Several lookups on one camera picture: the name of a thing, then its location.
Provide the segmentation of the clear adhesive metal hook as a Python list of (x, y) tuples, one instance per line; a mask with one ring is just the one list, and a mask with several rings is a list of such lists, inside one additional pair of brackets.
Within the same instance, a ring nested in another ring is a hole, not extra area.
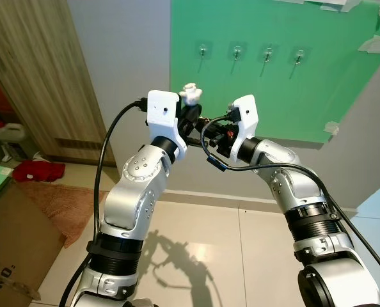
[(243, 60), (246, 53), (246, 44), (241, 42), (234, 42), (230, 46), (229, 55), (231, 55), (231, 59), (233, 61), (233, 65), (231, 65), (230, 73), (234, 73), (235, 67), (239, 64), (240, 61)]
[(259, 73), (260, 77), (263, 76), (264, 70), (266, 70), (266, 66), (272, 60), (272, 56), (274, 56), (275, 48), (276, 48), (275, 44), (272, 44), (272, 43), (267, 43), (263, 46), (263, 50), (260, 54), (260, 60), (261, 60), (261, 70)]
[(210, 56), (210, 46), (207, 43), (200, 43), (196, 47), (196, 55), (198, 56), (198, 59), (199, 59), (198, 70), (201, 70), (203, 63)]
[(293, 68), (290, 71), (289, 79), (292, 79), (296, 72), (296, 68), (300, 67), (301, 62), (303, 61), (304, 57), (307, 55), (307, 50), (304, 47), (295, 47), (295, 54), (294, 54), (294, 62), (293, 62)]

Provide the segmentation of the large green board with hooks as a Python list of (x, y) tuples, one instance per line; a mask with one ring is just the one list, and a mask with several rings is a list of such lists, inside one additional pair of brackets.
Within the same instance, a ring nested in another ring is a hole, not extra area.
[[(254, 95), (260, 137), (327, 143), (325, 123), (342, 122), (380, 67), (380, 54), (358, 51), (380, 36), (378, 0), (361, 0), (350, 12), (321, 10), (321, 2), (308, 0), (172, 0), (170, 8), (169, 90), (198, 85), (208, 118)], [(231, 74), (234, 42), (245, 43), (246, 53)], [(210, 46), (210, 56), (198, 70), (200, 43)], [(260, 77), (267, 43), (276, 48)], [(289, 79), (295, 47), (307, 55)]]

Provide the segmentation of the brown floor mat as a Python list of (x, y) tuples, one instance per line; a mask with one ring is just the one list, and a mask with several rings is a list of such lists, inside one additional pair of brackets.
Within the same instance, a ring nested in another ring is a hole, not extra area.
[(21, 190), (38, 205), (65, 237), (69, 248), (81, 237), (93, 217), (93, 190), (47, 182), (20, 182)]

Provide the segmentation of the red cloth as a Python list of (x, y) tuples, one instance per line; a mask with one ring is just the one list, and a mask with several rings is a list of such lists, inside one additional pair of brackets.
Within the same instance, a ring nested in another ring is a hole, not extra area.
[(47, 161), (22, 161), (12, 171), (17, 182), (54, 182), (65, 174), (65, 164)]

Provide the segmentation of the wood grain door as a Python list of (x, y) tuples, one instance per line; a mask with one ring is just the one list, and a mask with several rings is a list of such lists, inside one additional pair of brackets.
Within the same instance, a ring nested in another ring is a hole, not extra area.
[(0, 85), (44, 155), (99, 160), (106, 126), (67, 0), (0, 0)]

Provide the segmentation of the white plastic jug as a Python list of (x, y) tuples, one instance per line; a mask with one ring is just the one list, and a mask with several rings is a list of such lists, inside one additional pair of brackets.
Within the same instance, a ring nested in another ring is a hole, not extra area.
[(26, 140), (26, 131), (19, 123), (5, 123), (0, 121), (0, 142), (8, 151), (8, 155), (14, 160), (23, 161), (28, 159), (26, 151), (22, 145)]

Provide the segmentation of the brown cardboard box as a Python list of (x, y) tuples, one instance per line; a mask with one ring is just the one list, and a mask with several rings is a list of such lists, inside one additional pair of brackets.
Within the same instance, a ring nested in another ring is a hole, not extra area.
[(0, 277), (38, 290), (64, 237), (15, 182), (0, 190)]

